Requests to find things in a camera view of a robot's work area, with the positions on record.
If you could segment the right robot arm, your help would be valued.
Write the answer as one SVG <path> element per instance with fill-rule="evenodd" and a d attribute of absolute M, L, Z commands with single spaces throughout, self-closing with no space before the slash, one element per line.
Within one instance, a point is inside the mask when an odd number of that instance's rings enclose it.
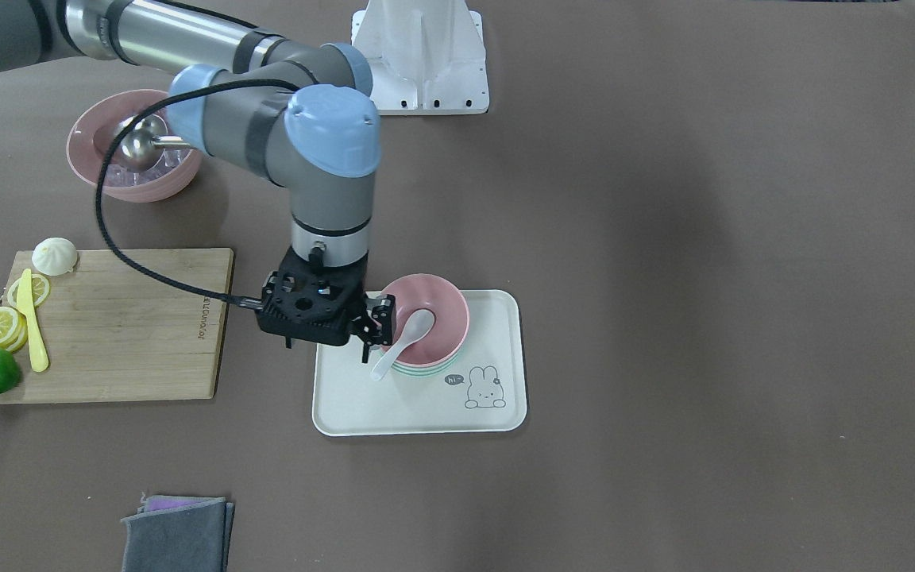
<path fill-rule="evenodd" d="M 73 56 L 170 72 L 166 124 L 197 151 L 291 193 L 291 245 L 257 298 L 230 296 L 149 270 L 116 246 L 104 222 L 109 138 L 95 177 L 106 246 L 141 274 L 253 311 L 287 342 L 388 346 L 395 300 L 367 296 L 375 174 L 381 159 L 372 72 L 351 44 L 318 47 L 176 1 L 0 1 L 0 72 Z"/>

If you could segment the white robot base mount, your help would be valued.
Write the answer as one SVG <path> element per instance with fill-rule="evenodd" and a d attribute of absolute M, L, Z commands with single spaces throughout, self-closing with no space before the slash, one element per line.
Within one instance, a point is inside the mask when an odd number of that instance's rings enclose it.
<path fill-rule="evenodd" d="M 368 61 L 382 116 L 490 108 L 482 17 L 465 1 L 369 1 L 353 12 L 351 44 Z"/>

